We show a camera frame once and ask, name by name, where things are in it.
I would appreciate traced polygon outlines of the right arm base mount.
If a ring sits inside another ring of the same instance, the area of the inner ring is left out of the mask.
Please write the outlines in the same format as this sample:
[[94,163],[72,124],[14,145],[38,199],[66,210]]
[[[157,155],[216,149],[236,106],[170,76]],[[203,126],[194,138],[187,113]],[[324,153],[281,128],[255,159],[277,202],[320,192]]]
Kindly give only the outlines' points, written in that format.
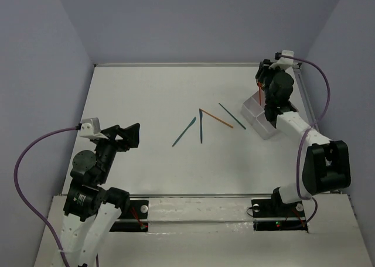
[[252,199],[246,213],[254,231],[308,231],[301,201],[277,207],[270,198]]

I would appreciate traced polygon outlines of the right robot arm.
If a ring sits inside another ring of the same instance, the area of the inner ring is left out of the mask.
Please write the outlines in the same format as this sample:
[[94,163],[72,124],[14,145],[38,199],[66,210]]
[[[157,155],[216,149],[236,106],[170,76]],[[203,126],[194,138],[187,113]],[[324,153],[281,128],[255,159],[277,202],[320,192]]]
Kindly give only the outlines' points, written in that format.
[[281,60],[265,59],[255,75],[264,93],[266,120],[298,146],[295,183],[272,192],[270,209],[275,215],[284,215],[292,203],[351,184],[347,144],[327,138],[302,119],[290,101],[294,79],[286,69]]

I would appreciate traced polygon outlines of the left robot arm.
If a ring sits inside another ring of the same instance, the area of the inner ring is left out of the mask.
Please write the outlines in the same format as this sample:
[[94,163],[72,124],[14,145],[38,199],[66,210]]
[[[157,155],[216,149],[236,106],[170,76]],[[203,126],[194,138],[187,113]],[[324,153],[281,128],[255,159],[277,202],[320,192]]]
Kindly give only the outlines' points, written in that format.
[[96,147],[82,150],[73,158],[59,252],[70,266],[92,266],[104,237],[115,221],[129,212],[129,192],[115,187],[104,189],[102,185],[116,154],[138,147],[140,124],[101,129],[98,118],[90,118],[82,120],[78,130],[80,137]]

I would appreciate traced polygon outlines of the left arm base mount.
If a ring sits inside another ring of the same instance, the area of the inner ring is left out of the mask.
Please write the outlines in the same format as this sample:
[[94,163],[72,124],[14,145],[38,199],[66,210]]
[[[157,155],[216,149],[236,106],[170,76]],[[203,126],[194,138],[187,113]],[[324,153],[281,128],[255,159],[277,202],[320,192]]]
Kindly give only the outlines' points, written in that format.
[[127,212],[112,225],[111,232],[148,232],[149,200],[133,199]]

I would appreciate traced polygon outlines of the red orange chopstick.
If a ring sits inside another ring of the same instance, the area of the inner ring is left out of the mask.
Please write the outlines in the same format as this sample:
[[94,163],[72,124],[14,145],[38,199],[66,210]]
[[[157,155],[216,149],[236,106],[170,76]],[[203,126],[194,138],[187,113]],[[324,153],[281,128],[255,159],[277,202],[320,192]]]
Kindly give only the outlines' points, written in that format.
[[262,106],[262,84],[258,83],[259,105]]

